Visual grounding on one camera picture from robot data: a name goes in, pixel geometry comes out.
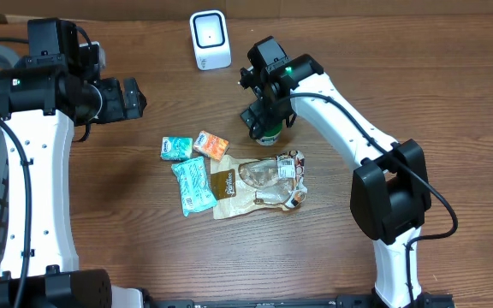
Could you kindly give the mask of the green white small bottle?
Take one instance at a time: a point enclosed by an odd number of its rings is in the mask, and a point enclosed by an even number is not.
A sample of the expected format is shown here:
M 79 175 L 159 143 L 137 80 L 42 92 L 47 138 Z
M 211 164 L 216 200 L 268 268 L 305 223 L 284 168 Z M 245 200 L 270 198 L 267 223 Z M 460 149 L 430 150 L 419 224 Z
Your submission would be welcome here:
M 257 139 L 257 142 L 263 146 L 272 146 L 279 140 L 281 131 L 282 123 L 279 123 L 269 131 L 266 131 L 261 138 Z

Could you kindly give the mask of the teal Kleenex tissue pack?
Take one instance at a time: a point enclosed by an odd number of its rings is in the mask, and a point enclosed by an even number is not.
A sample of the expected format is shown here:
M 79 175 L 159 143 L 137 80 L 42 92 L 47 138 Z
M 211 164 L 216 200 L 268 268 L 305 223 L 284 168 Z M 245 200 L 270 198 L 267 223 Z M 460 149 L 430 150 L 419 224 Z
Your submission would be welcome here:
M 160 157 L 167 161 L 185 161 L 193 153 L 193 139 L 188 137 L 163 137 Z

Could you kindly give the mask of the orange Kleenex tissue pack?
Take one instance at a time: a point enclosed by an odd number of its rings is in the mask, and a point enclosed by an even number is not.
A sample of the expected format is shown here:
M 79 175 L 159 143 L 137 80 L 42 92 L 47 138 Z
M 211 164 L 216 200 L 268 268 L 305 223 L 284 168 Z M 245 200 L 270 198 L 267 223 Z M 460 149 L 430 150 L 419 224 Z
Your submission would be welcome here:
M 229 148 L 229 142 L 212 133 L 200 131 L 198 138 L 193 142 L 193 149 L 213 160 L 220 161 Z

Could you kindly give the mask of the beige snack pouch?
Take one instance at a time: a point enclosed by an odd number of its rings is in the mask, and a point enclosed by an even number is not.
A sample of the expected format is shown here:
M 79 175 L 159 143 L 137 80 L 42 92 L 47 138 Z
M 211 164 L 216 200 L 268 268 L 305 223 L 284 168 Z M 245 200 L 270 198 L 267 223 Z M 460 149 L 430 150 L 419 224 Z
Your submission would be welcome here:
M 217 204 L 217 220 L 242 216 L 255 210 L 294 210 L 307 195 L 305 156 L 288 151 L 263 159 L 238 159 L 224 155 L 212 160 L 210 184 Z

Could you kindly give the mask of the teal wipes packet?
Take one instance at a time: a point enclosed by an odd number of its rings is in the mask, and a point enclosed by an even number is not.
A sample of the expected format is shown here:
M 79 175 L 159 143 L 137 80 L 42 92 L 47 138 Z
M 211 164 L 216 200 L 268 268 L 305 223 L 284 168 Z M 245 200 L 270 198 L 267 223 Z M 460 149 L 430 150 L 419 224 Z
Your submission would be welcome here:
M 205 158 L 196 157 L 171 166 L 180 188 L 181 207 L 185 217 L 217 205 L 205 168 Z

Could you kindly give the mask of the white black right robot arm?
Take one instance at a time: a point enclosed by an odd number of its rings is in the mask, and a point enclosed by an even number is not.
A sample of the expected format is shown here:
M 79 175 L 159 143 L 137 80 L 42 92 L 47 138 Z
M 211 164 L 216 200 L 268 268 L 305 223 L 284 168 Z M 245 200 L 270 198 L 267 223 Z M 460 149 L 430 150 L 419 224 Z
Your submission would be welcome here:
M 449 202 L 428 181 L 425 154 L 412 139 L 403 143 L 370 124 L 336 89 L 323 67 L 305 54 L 291 59 L 273 37 L 247 53 L 240 85 L 257 99 L 241 113 L 251 139 L 260 140 L 280 124 L 301 117 L 342 156 L 353 174 L 350 211 L 373 241 L 377 278 L 371 293 L 341 294 L 334 307 L 452 307 L 450 294 L 422 291 L 417 244 L 440 240 L 458 228 Z M 452 219 L 441 234 L 425 236 L 421 227 L 432 199 Z

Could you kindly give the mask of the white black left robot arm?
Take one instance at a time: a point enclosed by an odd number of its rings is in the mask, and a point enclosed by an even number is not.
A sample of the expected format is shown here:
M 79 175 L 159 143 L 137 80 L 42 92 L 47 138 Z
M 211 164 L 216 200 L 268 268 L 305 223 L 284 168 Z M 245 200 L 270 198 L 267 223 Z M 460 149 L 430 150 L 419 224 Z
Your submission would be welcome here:
M 9 164 L 9 218 L 0 263 L 0 307 L 147 307 L 138 288 L 82 270 L 69 205 L 77 127 L 140 118 L 133 78 L 104 79 L 104 52 L 71 21 L 31 20 L 29 52 L 0 72 L 0 128 Z

